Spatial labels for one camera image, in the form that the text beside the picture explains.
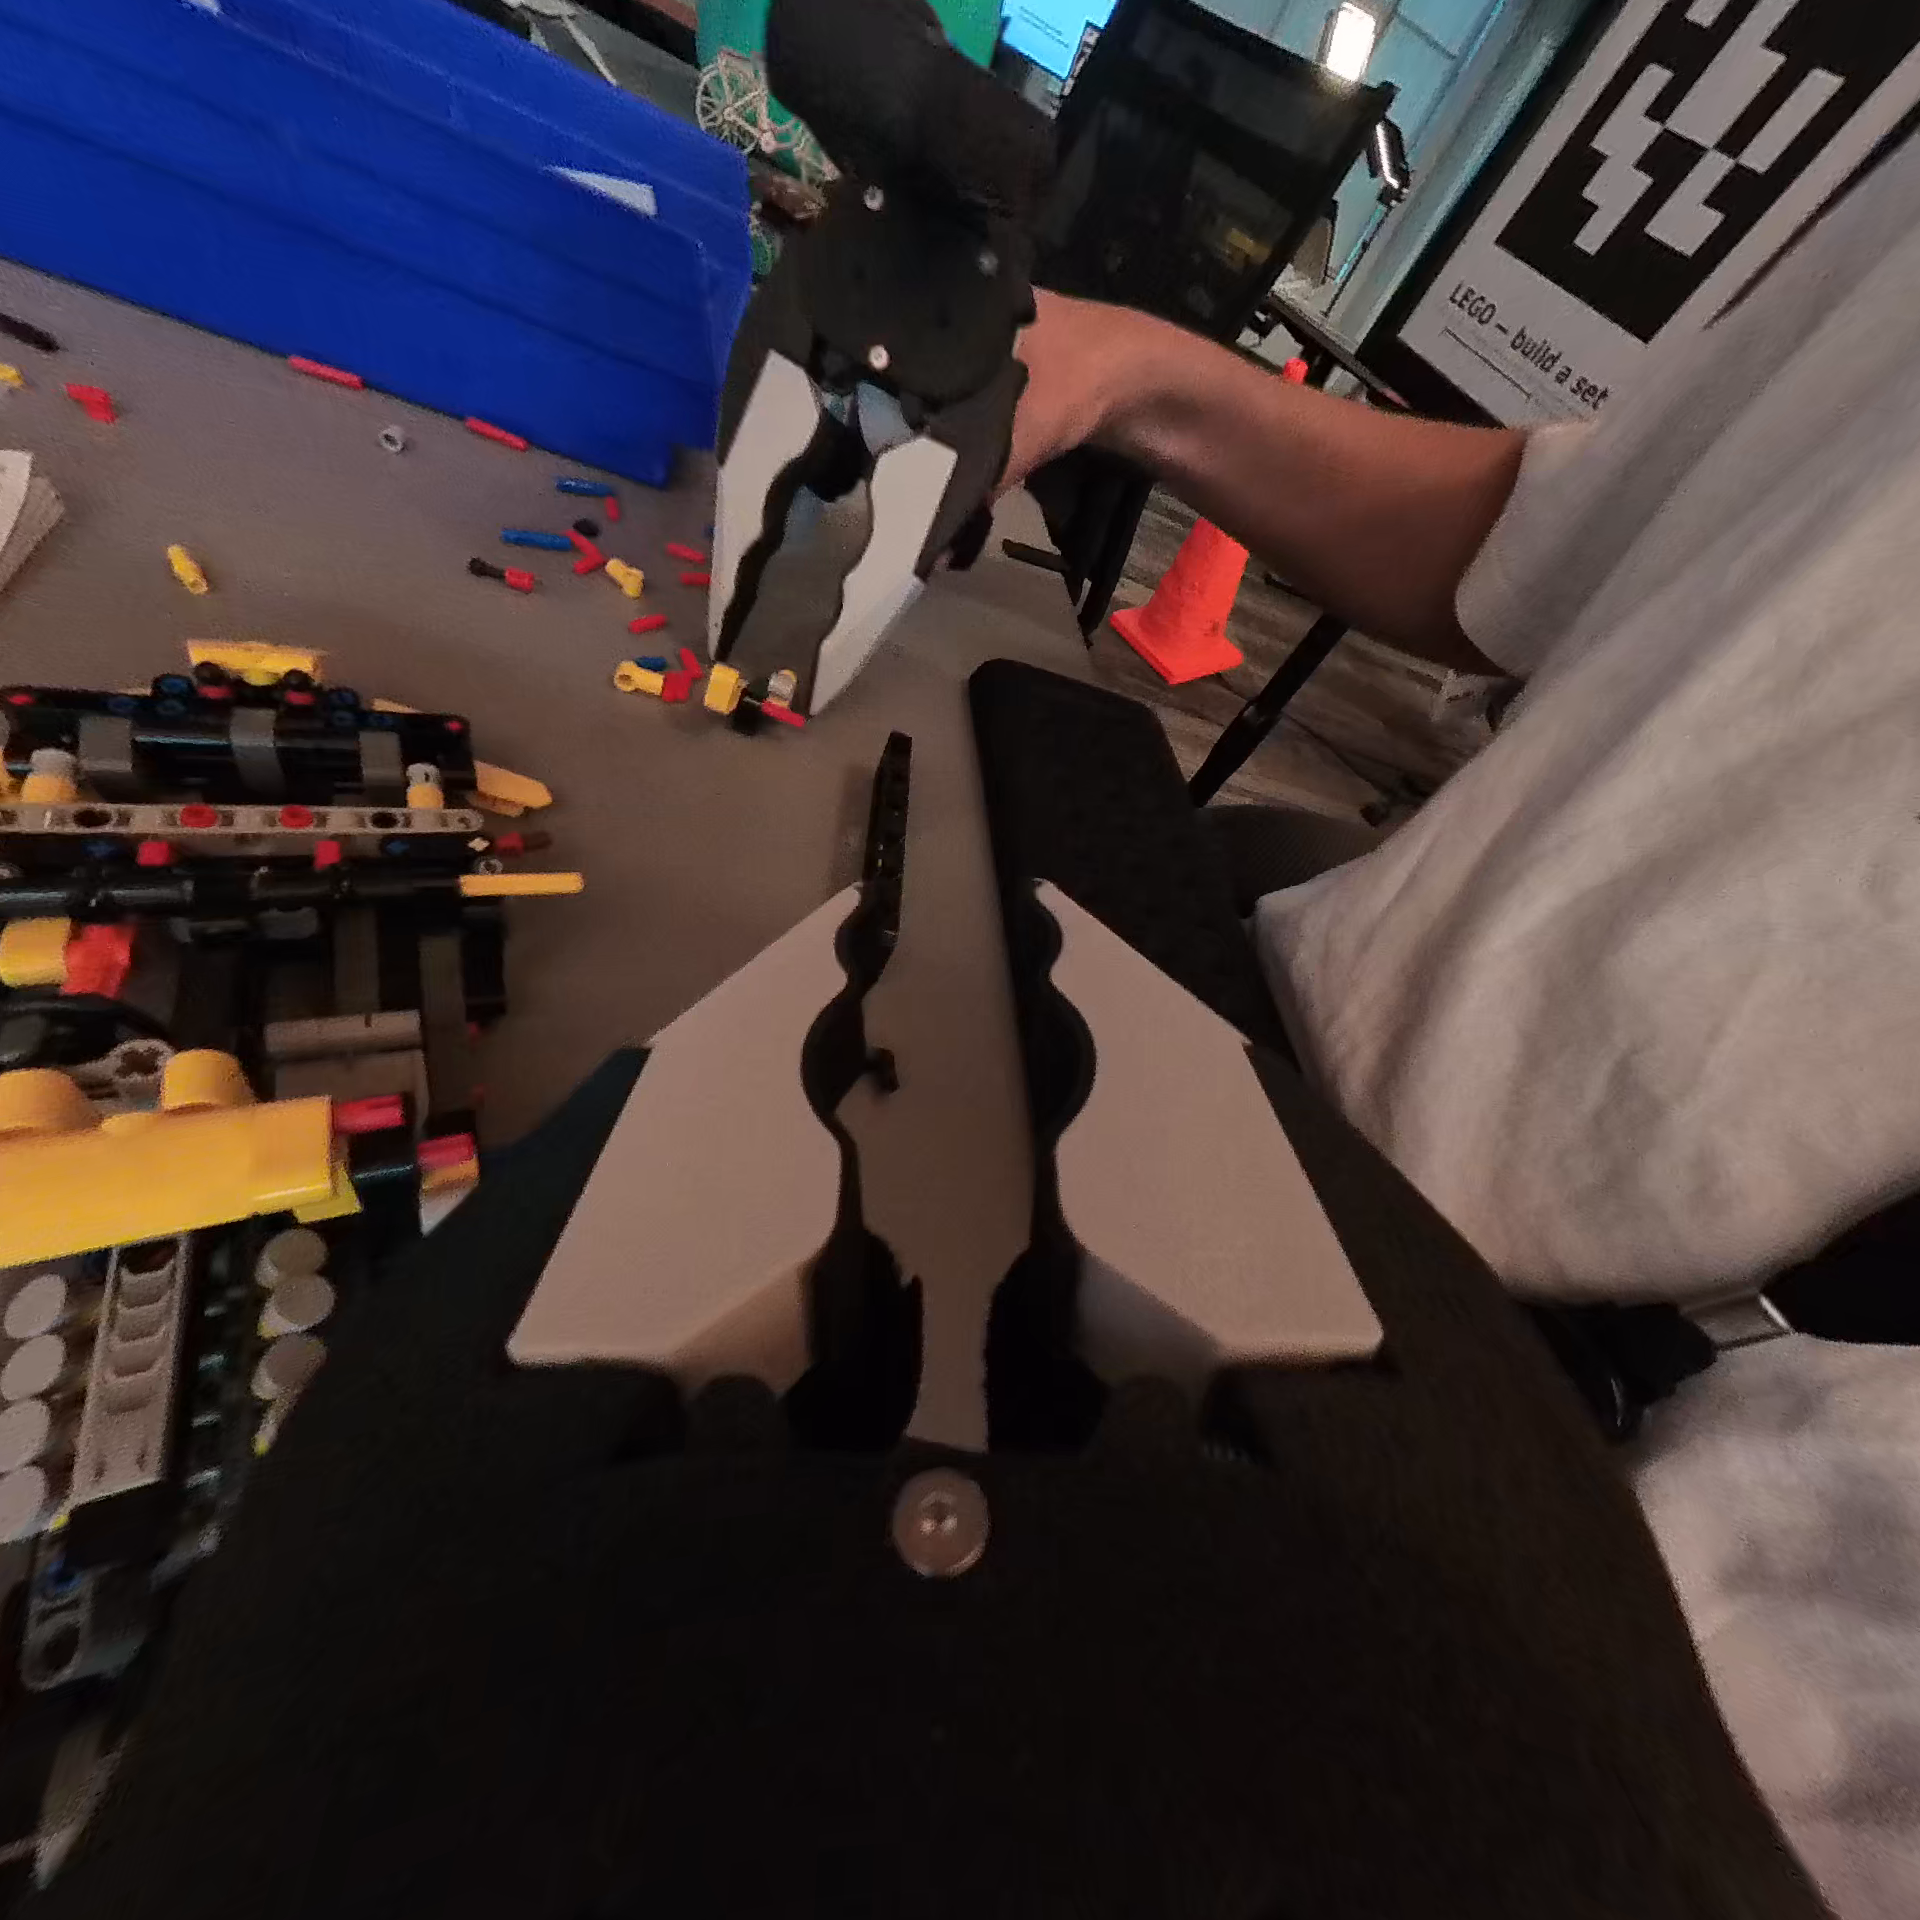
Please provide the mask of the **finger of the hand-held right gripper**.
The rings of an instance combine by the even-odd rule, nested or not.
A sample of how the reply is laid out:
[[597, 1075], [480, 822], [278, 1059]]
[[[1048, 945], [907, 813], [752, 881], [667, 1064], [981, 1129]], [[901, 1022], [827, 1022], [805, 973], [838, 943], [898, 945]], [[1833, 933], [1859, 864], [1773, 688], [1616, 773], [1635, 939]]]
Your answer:
[[827, 446], [829, 416], [802, 366], [769, 352], [717, 468], [709, 583], [709, 660], [732, 659], [757, 607], [786, 519], [814, 457]]
[[898, 616], [920, 598], [924, 549], [940, 519], [957, 455], [932, 436], [886, 448], [869, 481], [866, 542], [838, 584], [806, 693], [806, 715], [826, 713], [874, 660]]

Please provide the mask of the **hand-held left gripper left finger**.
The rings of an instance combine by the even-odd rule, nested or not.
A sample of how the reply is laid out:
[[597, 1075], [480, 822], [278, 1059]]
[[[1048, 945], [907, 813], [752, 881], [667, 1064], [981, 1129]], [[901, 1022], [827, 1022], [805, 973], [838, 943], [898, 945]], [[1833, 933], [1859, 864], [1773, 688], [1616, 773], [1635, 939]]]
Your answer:
[[510, 1334], [528, 1368], [898, 1381], [901, 1267], [837, 1112], [898, 881], [841, 888], [698, 998], [640, 1071]]

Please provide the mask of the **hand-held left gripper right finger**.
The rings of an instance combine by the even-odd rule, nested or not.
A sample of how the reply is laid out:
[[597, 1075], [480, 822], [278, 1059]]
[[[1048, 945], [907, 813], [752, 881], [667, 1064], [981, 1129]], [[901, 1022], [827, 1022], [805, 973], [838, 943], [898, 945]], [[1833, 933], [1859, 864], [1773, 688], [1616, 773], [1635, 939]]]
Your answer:
[[1048, 1342], [1091, 1373], [1373, 1360], [1384, 1326], [1249, 1035], [1054, 879], [1021, 891]]

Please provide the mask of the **black lego frame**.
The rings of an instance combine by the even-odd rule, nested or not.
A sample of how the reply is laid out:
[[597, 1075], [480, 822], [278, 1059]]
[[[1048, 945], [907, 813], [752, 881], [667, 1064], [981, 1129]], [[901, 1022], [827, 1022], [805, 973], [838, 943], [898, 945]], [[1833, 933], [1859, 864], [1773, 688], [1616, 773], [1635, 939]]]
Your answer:
[[857, 988], [857, 1000], [865, 1000], [878, 985], [898, 943], [913, 749], [910, 733], [892, 732], [870, 782], [869, 828], [857, 881], [860, 903], [848, 959], [848, 977]]

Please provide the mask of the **lego car model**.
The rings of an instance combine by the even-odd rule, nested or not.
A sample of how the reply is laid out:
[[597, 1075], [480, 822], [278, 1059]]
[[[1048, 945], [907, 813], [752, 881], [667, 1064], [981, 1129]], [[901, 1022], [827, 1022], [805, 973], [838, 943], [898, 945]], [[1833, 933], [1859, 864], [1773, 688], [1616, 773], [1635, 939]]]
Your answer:
[[336, 1309], [477, 1185], [548, 788], [456, 711], [195, 640], [4, 686], [4, 1715], [102, 1693]]

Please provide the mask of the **person's right forearm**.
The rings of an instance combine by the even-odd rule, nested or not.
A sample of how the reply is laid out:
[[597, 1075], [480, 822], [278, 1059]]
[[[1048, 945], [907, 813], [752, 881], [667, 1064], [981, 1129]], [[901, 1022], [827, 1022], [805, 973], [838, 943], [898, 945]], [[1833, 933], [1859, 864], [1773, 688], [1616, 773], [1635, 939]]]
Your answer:
[[1384, 413], [1152, 325], [1101, 405], [1097, 440], [1340, 624], [1434, 665], [1496, 672], [1456, 598], [1521, 479], [1523, 432]]

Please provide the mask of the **scattered small lego pieces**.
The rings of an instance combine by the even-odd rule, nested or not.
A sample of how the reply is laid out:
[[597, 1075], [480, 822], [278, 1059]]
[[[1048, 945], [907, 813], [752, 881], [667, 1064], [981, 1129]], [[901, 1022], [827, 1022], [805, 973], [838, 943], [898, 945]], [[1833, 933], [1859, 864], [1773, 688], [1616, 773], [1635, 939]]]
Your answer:
[[[634, 601], [577, 568], [570, 529], [593, 519], [619, 560], [653, 565], [688, 505], [545, 448], [499, 401], [441, 413], [340, 352], [248, 347], [13, 267], [4, 448], [64, 500], [4, 595], [4, 679], [102, 683], [180, 665], [193, 640], [262, 640], [490, 723], [613, 702]], [[209, 597], [177, 583], [166, 544]]]

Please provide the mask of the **lego instruction booklet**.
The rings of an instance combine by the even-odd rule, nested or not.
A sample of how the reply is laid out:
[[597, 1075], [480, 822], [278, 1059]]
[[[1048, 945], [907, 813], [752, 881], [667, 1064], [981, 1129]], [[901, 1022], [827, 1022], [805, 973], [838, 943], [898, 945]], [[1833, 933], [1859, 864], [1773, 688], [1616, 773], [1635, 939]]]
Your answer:
[[64, 516], [64, 500], [24, 448], [4, 448], [2, 467], [2, 552], [0, 587], [9, 595]]

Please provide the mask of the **person's right hand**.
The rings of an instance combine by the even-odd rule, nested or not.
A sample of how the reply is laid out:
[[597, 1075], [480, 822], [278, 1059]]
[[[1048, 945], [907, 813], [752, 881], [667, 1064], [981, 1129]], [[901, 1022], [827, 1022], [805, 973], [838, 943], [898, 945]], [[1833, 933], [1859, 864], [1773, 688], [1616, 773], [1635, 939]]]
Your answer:
[[1184, 335], [1164, 320], [1037, 289], [1036, 316], [1016, 341], [1024, 385], [992, 499], [1019, 491], [1033, 472], [1078, 448], [1161, 472], [1157, 413], [1164, 374], [1180, 371], [1181, 356]]

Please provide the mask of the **miniature bicycle model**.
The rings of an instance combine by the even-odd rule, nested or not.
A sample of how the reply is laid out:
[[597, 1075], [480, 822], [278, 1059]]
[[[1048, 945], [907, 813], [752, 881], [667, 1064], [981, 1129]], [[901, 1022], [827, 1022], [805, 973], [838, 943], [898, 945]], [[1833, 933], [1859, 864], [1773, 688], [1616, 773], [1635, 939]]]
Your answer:
[[778, 105], [760, 54], [725, 45], [704, 61], [694, 86], [694, 124], [805, 185], [837, 179], [817, 134]]

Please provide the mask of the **black monitor screen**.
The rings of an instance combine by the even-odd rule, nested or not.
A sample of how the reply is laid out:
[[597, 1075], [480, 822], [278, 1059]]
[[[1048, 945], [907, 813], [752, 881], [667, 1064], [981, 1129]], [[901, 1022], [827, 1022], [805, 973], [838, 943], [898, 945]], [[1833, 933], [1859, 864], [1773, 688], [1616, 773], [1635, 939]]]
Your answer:
[[1002, 1], [996, 51], [1065, 85], [1114, 12], [1115, 1]]

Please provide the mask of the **teal container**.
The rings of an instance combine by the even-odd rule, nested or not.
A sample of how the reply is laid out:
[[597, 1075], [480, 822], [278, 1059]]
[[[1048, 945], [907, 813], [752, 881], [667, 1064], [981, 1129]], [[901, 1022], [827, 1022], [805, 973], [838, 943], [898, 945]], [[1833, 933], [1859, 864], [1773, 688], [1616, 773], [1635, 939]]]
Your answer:
[[957, 100], [994, 108], [994, 127], [1002, 121], [1036, 121], [1036, 110], [992, 68], [998, 28], [1002, 5], [720, 1], [698, 6], [694, 48], [699, 68], [725, 45], [762, 56], [776, 103], [809, 132], [806, 119], [785, 94], [788, 71], [770, 63], [770, 53], [853, 54], [860, 77], [898, 79], [907, 56], [945, 48]]

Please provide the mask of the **blue plastic bin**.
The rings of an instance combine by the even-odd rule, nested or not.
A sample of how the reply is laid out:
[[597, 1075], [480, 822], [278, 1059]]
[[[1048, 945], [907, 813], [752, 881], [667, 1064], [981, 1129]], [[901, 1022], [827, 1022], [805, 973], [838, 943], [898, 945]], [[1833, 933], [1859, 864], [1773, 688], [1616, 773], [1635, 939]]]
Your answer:
[[456, 5], [2, 5], [4, 259], [638, 481], [715, 446], [746, 159]]

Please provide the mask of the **square code card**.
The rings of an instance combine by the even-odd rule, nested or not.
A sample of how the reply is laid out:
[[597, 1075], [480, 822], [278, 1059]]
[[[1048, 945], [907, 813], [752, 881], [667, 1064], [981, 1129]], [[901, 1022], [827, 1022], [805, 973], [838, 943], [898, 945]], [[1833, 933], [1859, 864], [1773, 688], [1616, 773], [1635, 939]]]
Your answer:
[[1915, 119], [1915, 1], [1624, 5], [1394, 327], [1400, 390], [1598, 416]]

